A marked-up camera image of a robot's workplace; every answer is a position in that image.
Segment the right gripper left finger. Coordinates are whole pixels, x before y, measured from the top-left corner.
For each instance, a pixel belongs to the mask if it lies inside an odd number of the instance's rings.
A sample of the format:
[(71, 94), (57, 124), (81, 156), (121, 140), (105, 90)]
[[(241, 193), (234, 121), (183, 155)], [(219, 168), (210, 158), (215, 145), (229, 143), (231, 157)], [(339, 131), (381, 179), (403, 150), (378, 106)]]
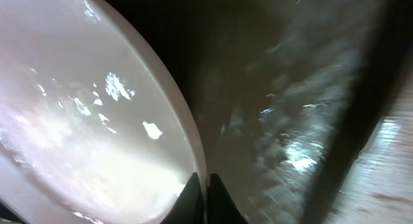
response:
[(203, 205), (199, 177), (197, 172), (194, 172), (160, 224), (203, 224)]

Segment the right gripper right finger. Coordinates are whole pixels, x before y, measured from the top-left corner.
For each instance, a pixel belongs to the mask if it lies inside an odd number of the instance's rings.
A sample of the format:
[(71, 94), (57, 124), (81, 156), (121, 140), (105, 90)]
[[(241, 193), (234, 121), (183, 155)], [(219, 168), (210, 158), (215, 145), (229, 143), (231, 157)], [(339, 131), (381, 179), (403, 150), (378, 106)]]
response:
[(218, 174), (211, 174), (207, 188), (208, 224), (248, 224), (238, 211)]

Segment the pink plate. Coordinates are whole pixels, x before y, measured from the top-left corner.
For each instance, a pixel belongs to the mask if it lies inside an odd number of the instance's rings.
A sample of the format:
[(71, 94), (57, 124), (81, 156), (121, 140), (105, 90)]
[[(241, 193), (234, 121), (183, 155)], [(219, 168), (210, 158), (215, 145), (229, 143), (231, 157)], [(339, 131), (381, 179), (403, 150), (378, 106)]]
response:
[(188, 105), (104, 0), (1, 0), (1, 201), (26, 223), (160, 223), (205, 182)]

